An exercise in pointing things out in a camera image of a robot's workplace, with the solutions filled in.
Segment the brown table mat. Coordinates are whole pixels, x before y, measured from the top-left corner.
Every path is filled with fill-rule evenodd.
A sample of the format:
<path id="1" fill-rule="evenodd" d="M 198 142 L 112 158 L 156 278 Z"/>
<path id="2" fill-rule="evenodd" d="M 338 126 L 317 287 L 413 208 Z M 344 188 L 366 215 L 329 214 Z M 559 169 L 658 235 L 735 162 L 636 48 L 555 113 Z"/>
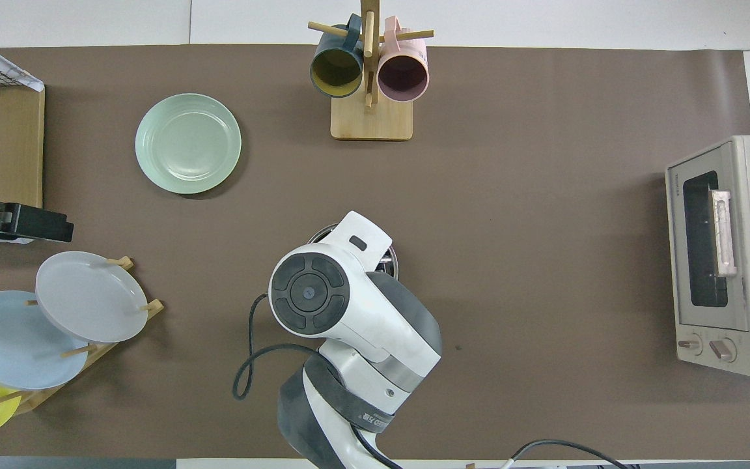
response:
<path id="1" fill-rule="evenodd" d="M 258 360 L 246 320 L 286 252 L 351 210 L 393 238 L 440 362 L 378 445 L 506 459 L 560 438 L 622 460 L 750 459 L 750 378 L 676 356 L 664 169 L 750 134 L 738 51 L 431 48 L 413 139 L 336 141 L 312 46 L 2 50 L 46 84 L 45 205 L 70 244 L 0 244 L 0 291 L 65 249 L 134 259 L 165 309 L 32 412 L 0 456 L 289 458 L 277 393 L 304 355 Z M 149 181 L 134 140 L 161 99 L 238 120 L 229 178 Z"/>

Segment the dark teal mug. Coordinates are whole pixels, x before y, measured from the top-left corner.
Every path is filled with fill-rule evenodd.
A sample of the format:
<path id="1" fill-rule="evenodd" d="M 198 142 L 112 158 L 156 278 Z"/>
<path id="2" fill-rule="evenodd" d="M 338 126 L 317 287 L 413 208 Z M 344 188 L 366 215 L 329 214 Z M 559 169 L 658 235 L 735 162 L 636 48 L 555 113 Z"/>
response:
<path id="1" fill-rule="evenodd" d="M 337 25 L 352 36 L 324 33 L 316 45 L 310 77 L 320 92 L 331 98 L 344 98 L 356 92 L 363 77 L 362 18 L 352 13 L 345 25 Z"/>

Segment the glass lid with purple knob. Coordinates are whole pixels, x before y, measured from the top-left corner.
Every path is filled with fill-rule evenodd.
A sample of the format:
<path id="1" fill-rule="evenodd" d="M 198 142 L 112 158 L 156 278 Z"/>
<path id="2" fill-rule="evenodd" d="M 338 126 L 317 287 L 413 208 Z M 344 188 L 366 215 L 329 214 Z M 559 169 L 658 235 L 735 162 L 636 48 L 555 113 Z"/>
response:
<path id="1" fill-rule="evenodd" d="M 339 223 L 333 223 L 332 225 L 325 226 L 320 231 L 315 232 L 315 234 L 310 237 L 309 243 L 322 242 L 324 238 L 327 237 L 331 231 L 334 231 L 334 229 L 338 225 Z M 381 261 L 379 261 L 374 271 L 386 273 L 388 274 L 388 276 L 392 276 L 395 279 L 399 278 L 400 269 L 398 264 L 398 255 L 396 255 L 396 251 L 392 244 L 388 246 L 387 250 L 383 254 L 383 257 L 381 258 Z"/>

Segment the light blue plate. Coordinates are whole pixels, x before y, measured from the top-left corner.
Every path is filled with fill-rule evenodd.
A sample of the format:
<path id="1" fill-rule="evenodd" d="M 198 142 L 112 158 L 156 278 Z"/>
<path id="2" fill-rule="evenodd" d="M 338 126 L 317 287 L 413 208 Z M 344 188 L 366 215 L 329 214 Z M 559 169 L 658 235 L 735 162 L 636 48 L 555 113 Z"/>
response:
<path id="1" fill-rule="evenodd" d="M 57 329 L 26 291 L 0 291 L 0 386 L 19 391 L 41 391 L 74 379 L 84 369 L 86 352 L 63 353 L 87 342 Z"/>

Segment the wooden mug tree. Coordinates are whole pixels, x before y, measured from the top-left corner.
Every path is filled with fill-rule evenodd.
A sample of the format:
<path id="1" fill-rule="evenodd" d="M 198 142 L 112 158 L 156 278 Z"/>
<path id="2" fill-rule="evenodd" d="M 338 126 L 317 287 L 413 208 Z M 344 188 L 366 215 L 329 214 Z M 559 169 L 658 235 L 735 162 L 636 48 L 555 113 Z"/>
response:
<path id="1" fill-rule="evenodd" d="M 357 14 L 362 18 L 360 40 L 364 56 L 362 83 L 356 92 L 344 98 L 331 98 L 321 92 L 331 99 L 330 134 L 338 140 L 408 141 L 413 137 L 413 103 L 417 99 L 411 103 L 399 103 L 384 97 L 379 91 L 376 74 L 380 48 L 385 41 L 386 18 L 380 18 L 380 0 L 359 2 L 360 11 Z M 321 32 L 321 35 L 352 36 L 351 32 L 337 29 L 336 26 L 313 21 L 309 23 L 309 29 Z M 432 30 L 411 30 L 410 33 L 400 33 L 398 39 L 422 38 L 426 41 L 433 36 Z"/>

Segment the mint green plate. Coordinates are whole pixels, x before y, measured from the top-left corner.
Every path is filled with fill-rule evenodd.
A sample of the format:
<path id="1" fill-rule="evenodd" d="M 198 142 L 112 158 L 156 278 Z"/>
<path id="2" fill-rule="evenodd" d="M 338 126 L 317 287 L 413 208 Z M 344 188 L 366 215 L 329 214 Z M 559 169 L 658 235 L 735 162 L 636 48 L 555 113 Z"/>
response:
<path id="1" fill-rule="evenodd" d="M 217 99 L 178 93 L 145 113 L 134 140 L 146 178 L 178 195 L 216 188 L 235 170 L 242 152 L 238 120 Z"/>

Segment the grey plate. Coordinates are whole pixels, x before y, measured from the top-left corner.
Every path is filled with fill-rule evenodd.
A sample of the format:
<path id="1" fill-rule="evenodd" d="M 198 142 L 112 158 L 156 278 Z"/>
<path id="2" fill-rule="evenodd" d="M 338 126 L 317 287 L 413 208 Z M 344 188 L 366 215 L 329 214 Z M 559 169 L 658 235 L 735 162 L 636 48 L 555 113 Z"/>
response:
<path id="1" fill-rule="evenodd" d="M 148 322 L 148 300 L 137 280 L 95 253 L 65 251 L 46 259 L 35 294 L 50 323 L 89 343 L 125 341 Z"/>

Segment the pink ribbed mug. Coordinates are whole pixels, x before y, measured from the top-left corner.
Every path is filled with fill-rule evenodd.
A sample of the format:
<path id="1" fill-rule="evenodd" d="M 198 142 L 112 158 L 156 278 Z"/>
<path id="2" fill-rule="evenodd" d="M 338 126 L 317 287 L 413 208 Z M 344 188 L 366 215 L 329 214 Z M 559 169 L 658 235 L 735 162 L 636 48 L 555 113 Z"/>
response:
<path id="1" fill-rule="evenodd" d="M 425 93 L 429 82 L 428 48 L 425 39 L 398 39 L 410 33 L 396 16 L 385 19 L 385 41 L 380 48 L 376 80 L 384 97 L 411 103 Z"/>

